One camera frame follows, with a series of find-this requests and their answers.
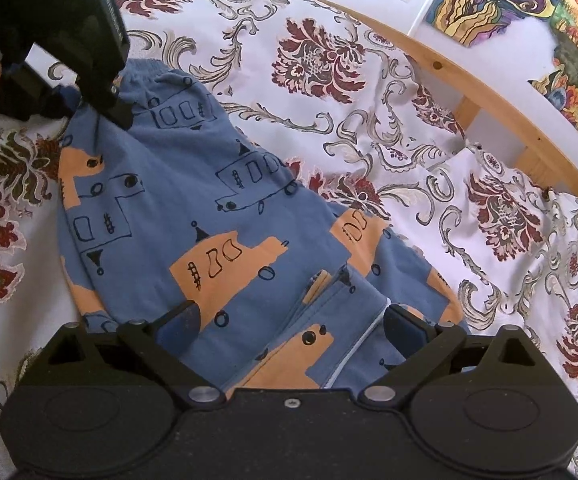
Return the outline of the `blue patterned child pants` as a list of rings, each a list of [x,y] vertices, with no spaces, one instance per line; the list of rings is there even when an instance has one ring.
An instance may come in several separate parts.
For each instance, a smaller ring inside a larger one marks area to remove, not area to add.
[[[122,129],[77,110],[59,162],[59,246],[88,330],[151,322],[193,300],[179,358],[224,391],[359,391],[403,361],[383,317],[463,313],[386,216],[330,203],[250,142],[195,78],[128,62]]]

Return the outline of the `floral white bedsheet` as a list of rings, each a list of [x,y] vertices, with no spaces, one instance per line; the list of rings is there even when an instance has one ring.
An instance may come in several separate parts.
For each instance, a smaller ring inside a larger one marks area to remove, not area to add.
[[[316,0],[118,0],[137,60],[195,78],[238,131],[324,200],[387,217],[439,274],[460,325],[528,335],[578,406],[578,197],[467,140],[414,60]],[[66,118],[0,115],[0,414],[64,323]],[[578,475],[578,446],[570,460]],[[13,469],[0,438],[0,479]]]

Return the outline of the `wooden bed frame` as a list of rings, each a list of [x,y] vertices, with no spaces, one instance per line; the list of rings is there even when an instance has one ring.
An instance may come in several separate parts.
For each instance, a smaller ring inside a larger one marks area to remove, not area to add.
[[[557,182],[578,192],[578,134],[529,84],[546,72],[553,47],[541,22],[526,18],[481,46],[464,48],[423,24],[428,0],[323,1],[393,32],[399,46],[427,74],[468,99],[460,114],[489,114],[515,133],[524,144],[514,158],[521,168],[530,169],[540,162]]]

